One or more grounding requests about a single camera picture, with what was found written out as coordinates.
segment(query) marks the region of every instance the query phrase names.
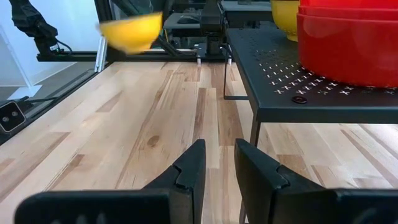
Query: white wall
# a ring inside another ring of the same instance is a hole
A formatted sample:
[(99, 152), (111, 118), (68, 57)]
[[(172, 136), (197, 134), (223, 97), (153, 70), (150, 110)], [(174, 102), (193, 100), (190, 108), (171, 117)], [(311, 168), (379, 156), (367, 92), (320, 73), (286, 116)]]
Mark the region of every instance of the white wall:
[(25, 86), (22, 73), (8, 49), (8, 41), (3, 37), (0, 26), (0, 86)]
[[(94, 0), (30, 0), (51, 26), (58, 29), (57, 39), (68, 44), (74, 51), (96, 50), (100, 34)], [(14, 49), (17, 60), (30, 82), (35, 84), (63, 70), (72, 62), (38, 62), (37, 47), (33, 38), (18, 30), (11, 20), (11, 4), (0, 1), (0, 24)]]

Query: wooden floor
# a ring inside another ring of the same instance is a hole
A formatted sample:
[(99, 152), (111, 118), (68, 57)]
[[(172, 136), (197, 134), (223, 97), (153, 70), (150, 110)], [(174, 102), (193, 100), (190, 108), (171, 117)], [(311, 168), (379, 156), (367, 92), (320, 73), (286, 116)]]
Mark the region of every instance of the wooden floor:
[[(229, 92), (245, 94), (232, 66)], [(139, 189), (206, 139), (203, 223), (237, 223), (236, 138), (247, 101), (222, 99), (223, 65), (114, 63), (0, 147), (0, 223), (43, 190)], [(397, 188), (398, 126), (263, 124), (259, 148), (325, 187)]]

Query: red bowl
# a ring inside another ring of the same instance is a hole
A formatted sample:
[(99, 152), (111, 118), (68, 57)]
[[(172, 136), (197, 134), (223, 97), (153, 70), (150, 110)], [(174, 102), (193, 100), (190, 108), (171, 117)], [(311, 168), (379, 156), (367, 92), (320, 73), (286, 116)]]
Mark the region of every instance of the red bowl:
[(398, 20), (398, 9), (337, 9), (328, 7), (299, 6), (298, 13), (306, 16), (341, 19)]
[(300, 0), (301, 6), (398, 9), (397, 0)]
[(398, 21), (297, 14), (302, 65), (332, 80), (398, 87)]

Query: yellow bowl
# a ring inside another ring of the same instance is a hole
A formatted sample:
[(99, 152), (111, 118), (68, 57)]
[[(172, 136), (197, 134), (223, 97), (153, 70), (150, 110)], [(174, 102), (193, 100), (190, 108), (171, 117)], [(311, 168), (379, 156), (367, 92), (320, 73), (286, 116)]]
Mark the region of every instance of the yellow bowl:
[(99, 25), (108, 43), (128, 54), (149, 50), (162, 30), (162, 13), (156, 12)]
[(272, 16), (289, 40), (297, 41), (297, 13), (300, 1), (271, 0)]

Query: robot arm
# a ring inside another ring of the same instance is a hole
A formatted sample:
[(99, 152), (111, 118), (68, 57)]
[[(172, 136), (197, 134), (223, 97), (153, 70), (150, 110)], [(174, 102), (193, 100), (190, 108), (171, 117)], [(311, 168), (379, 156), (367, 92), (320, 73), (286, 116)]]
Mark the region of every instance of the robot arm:
[(63, 52), (58, 45), (58, 30), (46, 23), (41, 13), (29, 0), (9, 0), (14, 25), (28, 37), (33, 37), (42, 55), (57, 55)]

